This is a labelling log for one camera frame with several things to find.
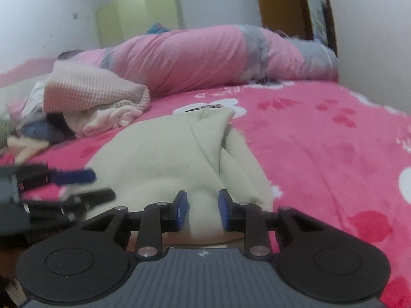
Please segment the cream fleece garment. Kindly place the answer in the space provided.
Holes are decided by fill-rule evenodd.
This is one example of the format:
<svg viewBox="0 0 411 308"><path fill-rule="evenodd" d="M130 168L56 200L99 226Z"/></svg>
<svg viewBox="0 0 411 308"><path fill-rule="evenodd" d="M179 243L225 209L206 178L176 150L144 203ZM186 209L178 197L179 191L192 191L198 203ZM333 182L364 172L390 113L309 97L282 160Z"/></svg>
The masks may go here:
<svg viewBox="0 0 411 308"><path fill-rule="evenodd" d="M115 199L91 209L92 218L117 206L141 211L155 202L188 195L189 211L170 243L207 245L235 240L224 232L218 210L220 190L236 202L270 211L273 195L265 173L233 127L233 109L202 109L133 124L119 132L88 162L96 172L92 189L111 188Z"/></svg>

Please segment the black garment in pile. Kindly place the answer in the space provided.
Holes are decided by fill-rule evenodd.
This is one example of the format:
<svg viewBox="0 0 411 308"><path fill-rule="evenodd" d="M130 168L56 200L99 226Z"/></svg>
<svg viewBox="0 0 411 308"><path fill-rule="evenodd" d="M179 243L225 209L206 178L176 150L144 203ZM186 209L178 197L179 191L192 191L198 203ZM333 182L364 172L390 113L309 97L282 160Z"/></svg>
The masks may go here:
<svg viewBox="0 0 411 308"><path fill-rule="evenodd" d="M74 132L69 128L62 113L48 113L47 122L50 124L49 140L51 144L75 139Z"/></svg>

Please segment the blue denim jeans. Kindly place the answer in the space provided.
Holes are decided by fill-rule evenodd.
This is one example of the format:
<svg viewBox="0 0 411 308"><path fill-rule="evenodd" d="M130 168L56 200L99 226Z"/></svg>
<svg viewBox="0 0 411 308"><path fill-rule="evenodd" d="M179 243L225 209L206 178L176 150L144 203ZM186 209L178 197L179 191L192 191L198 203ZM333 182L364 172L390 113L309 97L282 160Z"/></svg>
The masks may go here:
<svg viewBox="0 0 411 308"><path fill-rule="evenodd" d="M52 127L48 122L30 122L23 126L22 136L34 140L48 140L52 139Z"/></svg>

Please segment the beige cloth on pile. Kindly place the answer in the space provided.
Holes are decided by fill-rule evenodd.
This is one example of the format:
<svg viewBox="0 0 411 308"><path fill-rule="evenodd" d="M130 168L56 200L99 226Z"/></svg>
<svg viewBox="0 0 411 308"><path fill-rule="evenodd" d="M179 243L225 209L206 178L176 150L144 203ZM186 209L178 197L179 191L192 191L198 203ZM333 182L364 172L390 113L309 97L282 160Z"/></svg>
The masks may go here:
<svg viewBox="0 0 411 308"><path fill-rule="evenodd" d="M45 151L50 142L47 140L35 140L28 137L9 136L7 139L8 149L13 155L15 164L21 165L40 152Z"/></svg>

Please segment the grey garment on pile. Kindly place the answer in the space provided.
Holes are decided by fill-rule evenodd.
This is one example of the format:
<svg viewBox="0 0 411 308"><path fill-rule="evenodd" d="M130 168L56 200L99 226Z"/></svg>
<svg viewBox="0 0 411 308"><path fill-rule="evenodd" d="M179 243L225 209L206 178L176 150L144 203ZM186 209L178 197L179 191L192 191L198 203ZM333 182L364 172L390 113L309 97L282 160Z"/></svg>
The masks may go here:
<svg viewBox="0 0 411 308"><path fill-rule="evenodd" d="M46 113L43 111L44 92L46 81L38 81L24 106L20 116L19 125L42 121L46 118Z"/></svg>

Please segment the green patterned cloth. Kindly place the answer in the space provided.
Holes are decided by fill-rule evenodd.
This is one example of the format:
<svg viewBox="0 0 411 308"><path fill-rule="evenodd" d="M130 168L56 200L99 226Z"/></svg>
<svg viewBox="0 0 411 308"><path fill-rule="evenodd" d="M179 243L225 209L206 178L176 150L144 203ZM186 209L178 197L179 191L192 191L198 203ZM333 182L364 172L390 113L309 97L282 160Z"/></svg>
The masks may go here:
<svg viewBox="0 0 411 308"><path fill-rule="evenodd" d="M0 148L7 146L7 140L9 136L15 134L15 127L10 120L0 118Z"/></svg>

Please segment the pink checked knit garment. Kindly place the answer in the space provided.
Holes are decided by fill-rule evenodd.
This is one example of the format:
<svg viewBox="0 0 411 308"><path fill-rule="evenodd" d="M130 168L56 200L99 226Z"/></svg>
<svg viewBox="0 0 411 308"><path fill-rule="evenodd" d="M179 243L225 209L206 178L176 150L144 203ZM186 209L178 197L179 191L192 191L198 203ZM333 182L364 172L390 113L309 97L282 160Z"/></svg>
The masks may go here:
<svg viewBox="0 0 411 308"><path fill-rule="evenodd" d="M56 61L45 84L43 111L80 112L123 106L145 111L150 101L145 85L122 79L96 66Z"/></svg>

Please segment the pink floral bed blanket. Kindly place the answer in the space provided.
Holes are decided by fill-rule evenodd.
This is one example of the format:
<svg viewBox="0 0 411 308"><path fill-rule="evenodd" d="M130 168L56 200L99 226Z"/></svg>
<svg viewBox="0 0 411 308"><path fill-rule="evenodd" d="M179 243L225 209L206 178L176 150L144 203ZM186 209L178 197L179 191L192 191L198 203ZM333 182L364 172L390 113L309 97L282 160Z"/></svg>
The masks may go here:
<svg viewBox="0 0 411 308"><path fill-rule="evenodd" d="M234 111L272 191L289 205L379 247L391 263L382 295L410 306L410 117L324 82L181 93L142 121L202 108Z"/></svg>

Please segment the pink grey rolled quilt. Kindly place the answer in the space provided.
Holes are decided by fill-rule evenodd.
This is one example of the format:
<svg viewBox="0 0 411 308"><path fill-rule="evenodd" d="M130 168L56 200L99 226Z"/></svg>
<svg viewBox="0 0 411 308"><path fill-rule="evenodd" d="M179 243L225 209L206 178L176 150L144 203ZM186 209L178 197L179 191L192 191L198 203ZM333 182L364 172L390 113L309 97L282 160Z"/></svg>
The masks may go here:
<svg viewBox="0 0 411 308"><path fill-rule="evenodd" d="M320 42L251 25L220 25L133 37L117 46L59 54L146 85L152 97L251 80L339 77L335 52Z"/></svg>

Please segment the yellow green cabinet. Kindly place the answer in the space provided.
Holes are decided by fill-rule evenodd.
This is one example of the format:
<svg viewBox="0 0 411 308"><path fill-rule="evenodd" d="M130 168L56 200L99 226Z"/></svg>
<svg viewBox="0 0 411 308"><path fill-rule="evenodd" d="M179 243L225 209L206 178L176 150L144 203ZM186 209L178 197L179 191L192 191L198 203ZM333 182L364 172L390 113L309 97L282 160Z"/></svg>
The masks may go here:
<svg viewBox="0 0 411 308"><path fill-rule="evenodd" d="M116 0L96 12L101 47L144 35L160 23L170 30L185 27L180 0Z"/></svg>

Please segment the brown wooden door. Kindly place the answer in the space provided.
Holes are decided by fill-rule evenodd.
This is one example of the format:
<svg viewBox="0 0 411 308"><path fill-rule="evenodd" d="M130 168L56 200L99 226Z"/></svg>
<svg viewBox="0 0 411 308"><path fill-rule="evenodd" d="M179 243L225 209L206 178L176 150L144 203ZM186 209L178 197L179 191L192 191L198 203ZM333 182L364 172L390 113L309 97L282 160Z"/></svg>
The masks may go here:
<svg viewBox="0 0 411 308"><path fill-rule="evenodd" d="M258 0L262 24L288 37L315 40L337 51L330 0Z"/></svg>

